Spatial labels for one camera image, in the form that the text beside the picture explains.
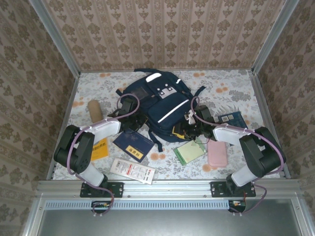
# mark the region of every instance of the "passport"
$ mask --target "passport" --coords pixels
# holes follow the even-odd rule
[[[229,114],[218,116],[218,118],[220,121],[228,123],[229,125],[248,129],[241,112],[232,112]]]
[[[137,162],[141,162],[154,146],[151,140],[131,129],[121,133],[117,139],[113,141],[113,144]]]

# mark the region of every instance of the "navy passport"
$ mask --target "navy passport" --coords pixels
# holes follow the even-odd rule
[[[154,146],[151,140],[132,130],[121,133],[113,143],[138,162],[141,162]]]

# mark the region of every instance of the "patterned wallpaper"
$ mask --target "patterned wallpaper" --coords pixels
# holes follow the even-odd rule
[[[46,179],[74,78],[27,0],[0,0],[0,235]]]
[[[315,219],[315,1],[299,1],[258,76]]]
[[[250,68],[284,0],[43,0],[81,71]]]

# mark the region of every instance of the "cardboard tube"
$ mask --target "cardboard tube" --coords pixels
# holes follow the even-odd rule
[[[93,123],[103,119],[102,111],[97,100],[91,100],[88,102],[88,109]]]

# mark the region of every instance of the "floral tablecloth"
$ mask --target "floral tablecloth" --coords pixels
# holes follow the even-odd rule
[[[204,71],[174,71],[192,94],[201,86],[206,89],[200,94],[200,104],[205,104],[213,116],[241,111],[249,128],[255,129],[263,125],[258,103],[252,88],[250,75],[246,70],[204,70]],[[116,109],[117,89],[123,90],[132,82],[144,77],[143,72],[115,73],[84,73],[81,74],[79,86],[73,102],[68,124],[85,126],[91,124],[87,104],[90,100],[99,101],[104,116]],[[149,138],[148,128],[144,125],[139,131]],[[109,156],[93,161],[93,164],[109,179],[125,179],[109,172],[113,160],[118,157],[135,161],[112,141],[118,135],[108,138]],[[154,179],[211,179],[226,178],[226,176],[245,165],[245,159],[240,147],[226,144],[228,165],[225,168],[212,168],[208,164],[207,154],[183,166],[175,156],[173,149],[184,143],[167,143],[161,140],[164,152],[159,153],[155,145],[141,164],[156,169]],[[56,165],[53,179],[76,179],[67,173],[66,168]]]

